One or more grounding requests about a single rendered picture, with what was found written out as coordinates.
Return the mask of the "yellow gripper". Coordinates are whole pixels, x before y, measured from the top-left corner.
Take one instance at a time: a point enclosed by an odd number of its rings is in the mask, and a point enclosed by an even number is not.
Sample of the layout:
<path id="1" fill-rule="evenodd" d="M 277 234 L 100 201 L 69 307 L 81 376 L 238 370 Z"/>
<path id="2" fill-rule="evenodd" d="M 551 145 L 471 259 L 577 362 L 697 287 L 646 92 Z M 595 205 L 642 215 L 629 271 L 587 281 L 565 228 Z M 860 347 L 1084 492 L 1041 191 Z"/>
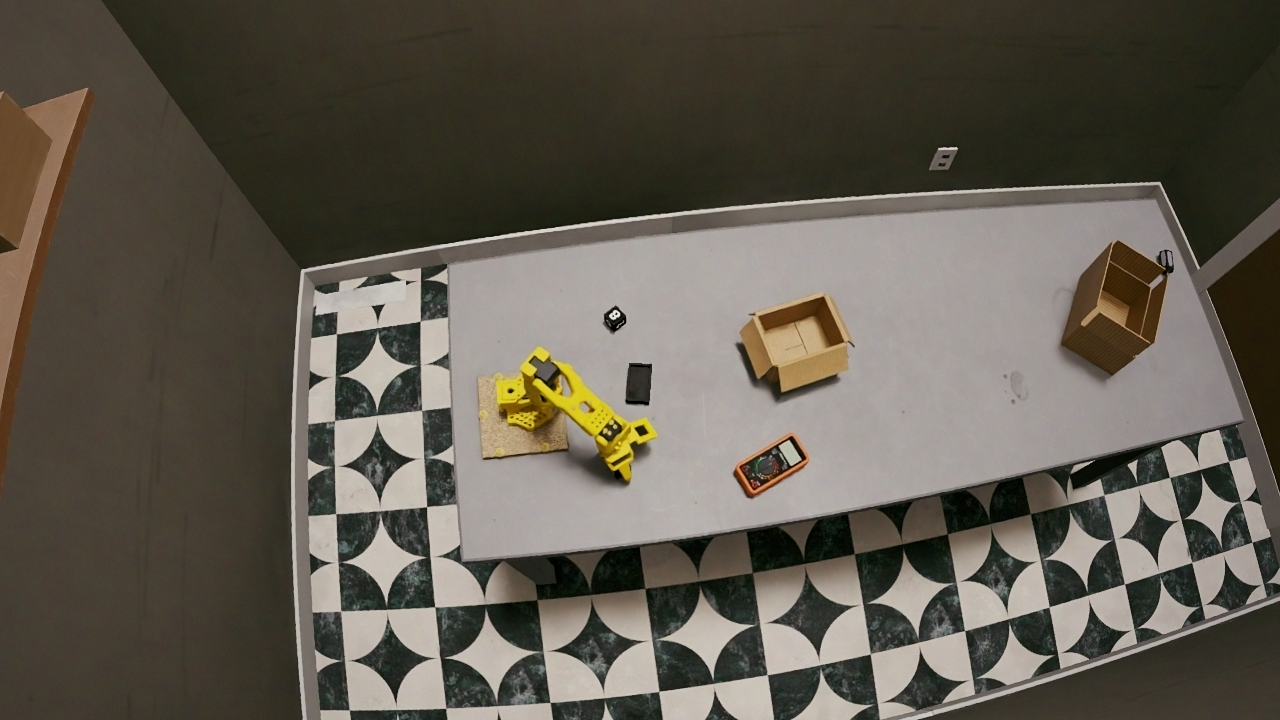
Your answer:
<path id="1" fill-rule="evenodd" d="M 632 474 L 631 474 L 630 468 L 628 468 L 628 462 L 631 462 L 634 460 L 634 451 L 631 450 L 630 445 L 634 441 L 636 441 L 637 445 L 641 445 L 643 442 L 646 442 L 649 439 L 654 439 L 654 438 L 658 437 L 657 432 L 652 428 L 652 425 L 646 420 L 646 418 L 643 418 L 643 419 L 640 419 L 637 421 L 631 421 L 628 424 L 631 425 L 631 433 L 625 439 L 625 442 L 622 442 L 622 445 L 621 445 L 621 447 L 618 450 L 614 450 L 611 454 L 604 454 L 600 448 L 596 447 L 599 450 L 600 456 L 604 457 L 605 464 L 613 471 L 617 470 L 617 469 L 620 469 L 622 477 L 627 482 L 630 482 L 631 478 L 632 478 Z"/>

